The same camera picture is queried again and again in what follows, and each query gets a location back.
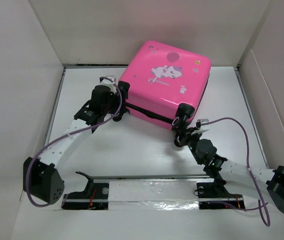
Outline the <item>pink hard-shell suitcase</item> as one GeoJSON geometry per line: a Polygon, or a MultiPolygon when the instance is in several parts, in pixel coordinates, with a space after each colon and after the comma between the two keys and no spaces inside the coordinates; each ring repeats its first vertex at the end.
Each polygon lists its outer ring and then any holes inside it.
{"type": "Polygon", "coordinates": [[[208,57],[157,41],[146,41],[119,79],[126,91],[126,109],[139,119],[173,130],[174,143],[186,145],[206,89],[208,57]]]}

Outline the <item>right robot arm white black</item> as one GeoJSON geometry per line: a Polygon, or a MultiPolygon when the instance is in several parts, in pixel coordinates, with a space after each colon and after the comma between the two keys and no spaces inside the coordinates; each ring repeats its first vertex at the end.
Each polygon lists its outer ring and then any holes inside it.
{"type": "Polygon", "coordinates": [[[187,146],[196,163],[214,179],[213,192],[219,197],[227,193],[245,195],[268,202],[284,214],[284,166],[276,169],[250,168],[217,154],[217,148],[202,138],[196,127],[177,129],[175,145],[187,146]]]}

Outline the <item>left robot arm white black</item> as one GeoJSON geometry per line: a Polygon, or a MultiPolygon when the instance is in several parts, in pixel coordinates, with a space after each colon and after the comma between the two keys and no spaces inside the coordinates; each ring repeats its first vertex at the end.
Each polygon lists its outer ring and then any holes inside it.
{"type": "Polygon", "coordinates": [[[91,99],[75,114],[66,132],[24,161],[23,190],[32,205],[43,208],[61,198],[64,181],[59,168],[99,126],[112,119],[121,119],[126,111],[128,88],[123,82],[97,85],[91,99]]]}

